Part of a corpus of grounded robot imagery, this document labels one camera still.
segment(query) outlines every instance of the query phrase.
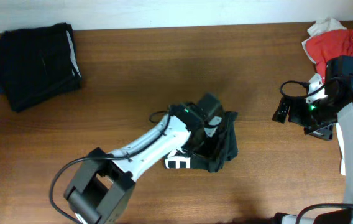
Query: dark navy cloth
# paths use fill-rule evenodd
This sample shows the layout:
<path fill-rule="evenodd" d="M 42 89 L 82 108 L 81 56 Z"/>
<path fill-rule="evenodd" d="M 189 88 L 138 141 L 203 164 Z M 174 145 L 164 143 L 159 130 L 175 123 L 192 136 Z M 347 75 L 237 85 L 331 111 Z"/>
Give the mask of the dark navy cloth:
<path fill-rule="evenodd" d="M 0 93 L 20 112 L 80 88 L 73 29 L 66 23 L 6 31 L 0 38 Z"/>

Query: black cable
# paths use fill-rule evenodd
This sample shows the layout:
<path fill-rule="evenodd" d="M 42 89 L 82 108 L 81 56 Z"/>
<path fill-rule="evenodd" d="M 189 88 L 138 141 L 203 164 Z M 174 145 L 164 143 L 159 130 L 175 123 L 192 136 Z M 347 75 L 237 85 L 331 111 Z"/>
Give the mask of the black cable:
<path fill-rule="evenodd" d="M 289 98 L 289 99 L 292 99 L 292 100 L 298 100 L 298 99 L 305 99 L 309 96 L 313 96 L 315 94 L 317 94 L 318 92 L 320 92 L 322 89 L 326 88 L 327 86 L 329 86 L 330 84 L 332 84 L 333 82 L 337 81 L 337 80 L 340 80 L 340 78 L 331 78 L 328 82 L 326 82 L 325 84 L 323 84 L 320 88 L 318 88 L 317 90 L 307 94 L 307 95 L 304 95 L 304 96 L 290 96 L 290 95 L 287 95 L 284 93 L 283 91 L 283 87 L 286 85 L 286 84 L 289 84 L 289 83 L 296 83 L 296 84 L 299 84 L 301 86 L 303 86 L 304 88 L 308 88 L 309 84 L 308 83 L 305 83 L 305 82 L 299 82 L 299 81 L 295 81 L 295 80 L 288 80 L 287 82 L 284 82 L 281 86 L 280 86 L 280 93 L 285 97 L 285 98 Z"/>
<path fill-rule="evenodd" d="M 167 113 L 167 111 L 158 111 L 158 112 L 154 112 L 152 113 L 150 116 L 149 116 L 149 121 L 153 124 L 157 124 L 158 121 L 154 121 L 152 118 L 155 116 L 155 115 L 158 115 L 158 114 L 165 114 Z"/>
<path fill-rule="evenodd" d="M 139 153 L 143 152 L 144 150 L 146 150 L 148 147 L 150 147 L 153 143 L 155 143 L 157 140 L 159 140 L 165 133 L 165 131 L 168 128 L 168 125 L 170 124 L 170 120 L 171 120 L 171 115 L 168 115 L 167 118 L 167 122 L 164 126 L 164 128 L 160 131 L 160 134 L 153 139 L 152 141 L 150 141 L 146 146 L 144 146 L 142 149 L 139 149 L 138 151 L 133 152 L 132 154 L 128 154 L 126 156 L 120 156 L 120 157 L 116 157 L 113 156 L 111 154 L 108 154 L 106 157 L 81 157 L 78 159 L 75 159 L 73 161 L 70 161 L 68 164 L 64 165 L 58 172 L 57 174 L 55 174 L 55 177 L 53 178 L 51 185 L 50 185 L 50 191 L 49 191 L 49 199 L 50 199 L 50 203 L 52 205 L 52 207 L 59 212 L 61 215 L 63 215 L 64 217 L 68 218 L 69 220 L 78 223 L 78 224 L 82 224 L 79 220 L 75 219 L 74 217 L 72 217 L 71 215 L 67 214 L 65 211 L 63 211 L 61 208 L 58 207 L 58 205 L 53 201 L 53 189 L 55 187 L 55 184 L 57 183 L 57 180 L 59 179 L 59 177 L 63 174 L 63 172 L 65 170 L 67 170 L 69 167 L 71 167 L 74 164 L 77 164 L 79 162 L 83 162 L 83 161 L 87 161 L 87 160 L 123 160 L 123 159 L 129 159 L 131 157 L 134 157 L 136 155 L 138 155 Z"/>
<path fill-rule="evenodd" d="M 352 98 L 353 98 L 353 89 L 350 85 L 347 85 L 345 82 L 344 82 L 344 79 L 343 78 L 339 78 L 339 77 L 336 77 L 336 78 L 332 78 L 330 79 L 328 82 L 326 82 L 324 85 L 322 85 L 320 88 L 318 88 L 317 90 L 315 90 L 314 92 L 310 93 L 310 94 L 307 94 L 305 96 L 289 96 L 287 94 L 284 93 L 283 91 L 283 87 L 284 85 L 288 84 L 288 83 L 296 83 L 296 84 L 299 84 L 303 87 L 307 87 L 308 84 L 307 83 L 304 83 L 304 82 L 299 82 L 299 81 L 294 81 L 294 80 L 288 80 L 287 82 L 283 83 L 281 86 L 280 86 L 280 93 L 286 97 L 286 98 L 289 98 L 289 99 L 292 99 L 292 100 L 297 100 L 297 99 L 305 99 L 309 96 L 313 96 L 315 94 L 317 94 L 319 91 L 321 91 L 323 88 L 326 88 L 328 85 L 330 85 L 331 83 L 335 82 L 335 81 L 339 81 L 341 82 L 343 85 L 345 85 L 346 87 L 348 87 L 351 95 L 352 95 Z M 304 209 L 302 209 L 302 211 L 296 216 L 296 220 L 295 220 L 295 224 L 300 224 L 300 220 L 302 219 L 303 215 L 310 211 L 310 210 L 314 210 L 314 209 L 317 209 L 317 208 L 353 208 L 353 204 L 349 204 L 349 203 L 320 203 L 320 204 L 316 204 L 316 205 L 311 205 L 311 206 L 308 206 Z"/>
<path fill-rule="evenodd" d="M 302 219 L 303 215 L 306 212 L 308 212 L 310 210 L 318 209 L 318 208 L 353 208 L 353 204 L 349 204 L 349 203 L 320 203 L 320 204 L 308 206 L 308 207 L 302 209 L 302 211 L 296 216 L 295 224 L 300 224 L 300 220 Z"/>

